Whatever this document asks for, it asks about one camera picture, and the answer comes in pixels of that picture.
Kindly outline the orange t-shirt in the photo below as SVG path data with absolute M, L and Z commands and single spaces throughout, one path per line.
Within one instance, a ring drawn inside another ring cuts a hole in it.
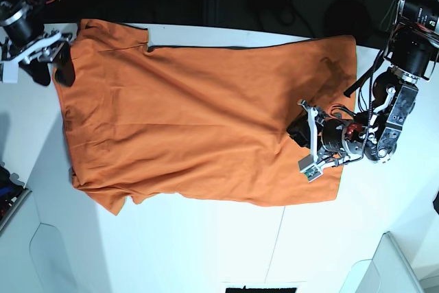
M 113 214 L 157 194 L 263 207 L 332 201 L 342 171 L 308 182 L 287 135 L 298 102 L 328 108 L 357 73 L 352 36 L 253 48 L 149 44 L 146 29 L 84 19 L 75 82 L 56 85 L 71 184 Z

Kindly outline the clutter bin left edge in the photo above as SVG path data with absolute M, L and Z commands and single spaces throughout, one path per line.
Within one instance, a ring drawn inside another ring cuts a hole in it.
M 21 185 L 17 185 L 11 181 L 9 171 L 3 166 L 1 166 L 0 188 L 0 219 L 2 220 L 14 203 L 19 199 L 20 195 L 25 191 L 25 189 Z

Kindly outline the white black calibration card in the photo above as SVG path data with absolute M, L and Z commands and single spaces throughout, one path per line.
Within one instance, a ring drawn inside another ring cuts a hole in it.
M 222 283 L 219 292 L 299 292 L 303 282 Z

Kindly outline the grey panel bottom right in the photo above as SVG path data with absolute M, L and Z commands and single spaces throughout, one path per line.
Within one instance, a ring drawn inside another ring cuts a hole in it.
M 394 236 L 384 233 L 372 259 L 355 263 L 341 293 L 412 293 L 423 289 Z

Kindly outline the grey panel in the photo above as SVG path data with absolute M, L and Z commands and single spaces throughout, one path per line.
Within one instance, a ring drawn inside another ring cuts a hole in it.
M 60 231 L 39 217 L 25 191 L 1 223 L 2 292 L 75 292 Z
M 412 293 L 423 289 L 394 236 L 384 233 L 372 259 L 355 263 L 341 293 Z

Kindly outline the grey panel bottom left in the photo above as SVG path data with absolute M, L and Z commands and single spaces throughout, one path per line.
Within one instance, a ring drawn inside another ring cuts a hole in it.
M 1 223 L 2 292 L 75 292 L 60 231 L 39 217 L 25 191 Z

